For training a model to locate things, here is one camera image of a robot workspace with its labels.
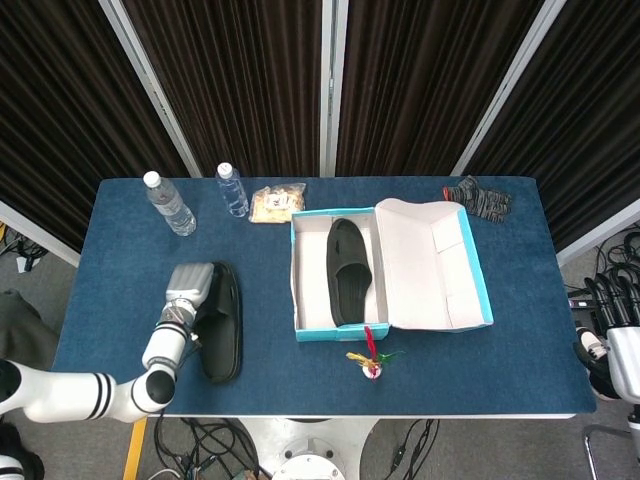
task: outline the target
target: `black sandal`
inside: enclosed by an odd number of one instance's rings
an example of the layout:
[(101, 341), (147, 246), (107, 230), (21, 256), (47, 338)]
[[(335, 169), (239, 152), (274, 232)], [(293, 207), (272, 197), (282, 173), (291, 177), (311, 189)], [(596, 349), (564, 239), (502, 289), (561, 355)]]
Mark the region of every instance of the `black sandal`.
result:
[(213, 383), (234, 379), (242, 363), (242, 304), (231, 265), (215, 262), (207, 299), (198, 309), (193, 331), (198, 335), (200, 360)]
[(327, 238), (327, 280), (331, 316), (336, 326), (364, 323), (364, 303), (371, 270), (360, 230), (351, 220), (339, 218)]

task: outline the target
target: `metal frame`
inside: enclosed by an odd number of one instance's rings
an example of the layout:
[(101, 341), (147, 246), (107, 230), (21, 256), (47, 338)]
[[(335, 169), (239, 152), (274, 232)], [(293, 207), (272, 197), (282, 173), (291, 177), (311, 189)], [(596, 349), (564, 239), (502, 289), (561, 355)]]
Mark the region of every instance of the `metal frame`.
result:
[(598, 480), (598, 472), (596, 470), (596, 461), (593, 458), (593, 452), (591, 450), (591, 436), (594, 432), (602, 432), (607, 435), (614, 435), (621, 438), (631, 438), (631, 432), (626, 430), (620, 430), (618, 428), (606, 427), (604, 425), (587, 425), (582, 430), (582, 443), (584, 446), (584, 453), (587, 456), (589, 462), (589, 473), (593, 480)]
[[(487, 415), (242, 415), (238, 417), (237, 414), (207, 414), (200, 413), (165, 413), (165, 418), (181, 418), (181, 417), (193, 417), (193, 418), (251, 418), (251, 419), (280, 419), (286, 420), (289, 418), (296, 418), (297, 420), (421, 420), (427, 418), (440, 419), (440, 420), (567, 420), (575, 417), (576, 413), (496, 413)], [(159, 417), (159, 413), (149, 414), (150, 417)]]
[(6, 223), (14, 230), (17, 230), (74, 267), (78, 267), (80, 263), (80, 254), (78, 252), (4, 202), (0, 202), (0, 221)]
[(349, 0), (323, 0), (320, 51), (320, 176), (336, 174)]
[(520, 48), (516, 52), (507, 73), (502, 79), (502, 83), (498, 87), (493, 100), (489, 104), (487, 111), (484, 113), (475, 132), (473, 132), (469, 143), (462, 152), (462, 155), (460, 155), (455, 167), (453, 167), (451, 175), (462, 175), (464, 172), (464, 169), (471, 161), (471, 158), (473, 158), (474, 153), (482, 143), (491, 125), (493, 125), (498, 113), (502, 110), (507, 98), (511, 95), (513, 88), (516, 83), (518, 83), (518, 80), (520, 80), (529, 61), (534, 53), (536, 53), (536, 50), (538, 50), (540, 43), (542, 43), (542, 40), (547, 35), (549, 28), (551, 28), (551, 25), (555, 22), (565, 3), (566, 0), (546, 0), (540, 8), (538, 15), (531, 24), (531, 28), (529, 28), (522, 44), (520, 44)]
[(149, 57), (142, 46), (142, 42), (140, 42), (140, 38), (131, 23), (129, 14), (122, 4), (122, 1), (99, 0), (99, 3), (116, 33), (122, 48), (127, 54), (131, 65), (136, 71), (142, 86), (147, 92), (158, 117), (160, 117), (160, 121), (166, 128), (173, 145), (176, 147), (180, 158), (184, 162), (189, 175), (195, 178), (201, 178), (202, 171), (191, 152), (189, 143), (180, 128), (171, 104), (164, 94), (158, 76), (149, 61)]
[(558, 265), (563, 266), (567, 264), (587, 250), (604, 242), (612, 235), (615, 235), (623, 228), (638, 221), (640, 221), (640, 199), (636, 200), (626, 208), (623, 208), (614, 216), (602, 222), (596, 228), (580, 237), (568, 247), (560, 250), (556, 255)]

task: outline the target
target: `wire bundle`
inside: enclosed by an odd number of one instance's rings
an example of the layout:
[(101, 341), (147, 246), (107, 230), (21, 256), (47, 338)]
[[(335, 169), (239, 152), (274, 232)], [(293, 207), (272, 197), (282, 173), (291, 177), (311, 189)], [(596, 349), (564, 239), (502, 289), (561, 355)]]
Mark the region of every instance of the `wire bundle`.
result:
[[(613, 245), (605, 250), (605, 245), (611, 240), (608, 238), (596, 247), (596, 264), (593, 271), (593, 278), (601, 273), (616, 283), (616, 277), (624, 276), (631, 283), (640, 285), (640, 225), (634, 223), (632, 227), (625, 228), (622, 232), (630, 232), (625, 235), (624, 241)], [(572, 289), (569, 298), (588, 295), (590, 292), (586, 288), (566, 285)]]
[(3, 224), (2, 235), (0, 236), (0, 242), (3, 247), (0, 247), (0, 256), (5, 253), (17, 253), (21, 257), (27, 259), (25, 263), (25, 271), (30, 271), (38, 258), (44, 257), (48, 250), (41, 247), (37, 243), (29, 240), (24, 235), (9, 229)]
[[(175, 464), (177, 472), (187, 480), (195, 479), (199, 472), (203, 472), (214, 463), (220, 466), (229, 479), (233, 479), (234, 475), (224, 459), (225, 456), (230, 455), (246, 470), (252, 471), (256, 478), (260, 472), (267, 478), (271, 478), (258, 463), (258, 454), (249, 435), (231, 421), (223, 419), (202, 423), (195, 418), (181, 418), (180, 421), (189, 428), (193, 436), (193, 447), (187, 453), (173, 452), (164, 443), (162, 437), (164, 411), (160, 414), (154, 427), (153, 441), (156, 454), (160, 463), (165, 467), (165, 471), (168, 471), (166, 469), (172, 470), (166, 461), (166, 457), (169, 457)], [(224, 432), (231, 434), (230, 443), (220, 438)], [(242, 452), (249, 458), (249, 463), (242, 459)]]
[(405, 472), (405, 474), (402, 476), (402, 480), (414, 480), (417, 478), (418, 472), (420, 472), (420, 469), (422, 468), (424, 463), (427, 461), (427, 458), (429, 457), (429, 454), (433, 449), (433, 445), (436, 443), (436, 438), (438, 437), (438, 431), (440, 430), (440, 420), (433, 420), (433, 419), (416, 420), (411, 424), (411, 426), (409, 427), (409, 430), (407, 431), (407, 434), (404, 437), (404, 441), (402, 442), (400, 447), (396, 449), (396, 453), (393, 458), (393, 464), (391, 465), (389, 474), (384, 478), (384, 480), (388, 480), (402, 463), (402, 459), (404, 458), (404, 454), (407, 450), (407, 442), (409, 441), (409, 435), (411, 435), (411, 431), (414, 429), (414, 427), (422, 421), (425, 422), (424, 430), (420, 434), (420, 437), (418, 437), (418, 441), (415, 447), (413, 448), (413, 451), (411, 452), (409, 467), (407, 468), (407, 471)]

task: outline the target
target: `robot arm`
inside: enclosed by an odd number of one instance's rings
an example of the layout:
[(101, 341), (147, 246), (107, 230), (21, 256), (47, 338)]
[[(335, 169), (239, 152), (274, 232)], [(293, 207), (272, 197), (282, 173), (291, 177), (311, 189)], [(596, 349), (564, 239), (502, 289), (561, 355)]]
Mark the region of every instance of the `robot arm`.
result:
[(171, 403), (184, 347), (197, 308), (209, 294), (211, 263), (178, 265), (167, 287), (167, 303), (142, 356), (147, 370), (118, 385), (105, 373), (55, 373), (0, 360), (0, 414), (23, 408), (34, 422), (111, 417), (134, 422)]
[[(606, 337), (607, 354), (596, 360), (584, 346), (577, 346), (576, 352), (592, 375), (613, 387), (620, 398), (634, 404), (628, 424), (640, 461), (640, 286), (623, 276), (613, 275), (609, 279), (602, 274), (595, 279), (585, 278), (584, 282), (596, 302), (596, 317)], [(587, 456), (592, 462), (588, 448)], [(595, 475), (593, 463), (590, 465)]]

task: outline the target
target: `water bottle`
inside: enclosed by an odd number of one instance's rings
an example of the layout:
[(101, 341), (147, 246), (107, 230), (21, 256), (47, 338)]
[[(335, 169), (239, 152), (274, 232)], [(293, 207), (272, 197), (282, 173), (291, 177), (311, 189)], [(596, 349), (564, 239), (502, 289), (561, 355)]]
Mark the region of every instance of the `water bottle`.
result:
[(161, 178), (158, 172), (147, 172), (143, 177), (147, 198), (162, 214), (176, 234), (186, 237), (196, 229), (196, 218), (189, 210), (171, 180)]
[(249, 211), (249, 202), (247, 194), (244, 193), (238, 170), (229, 163), (221, 163), (218, 165), (216, 178), (229, 213), (234, 217), (244, 217)]

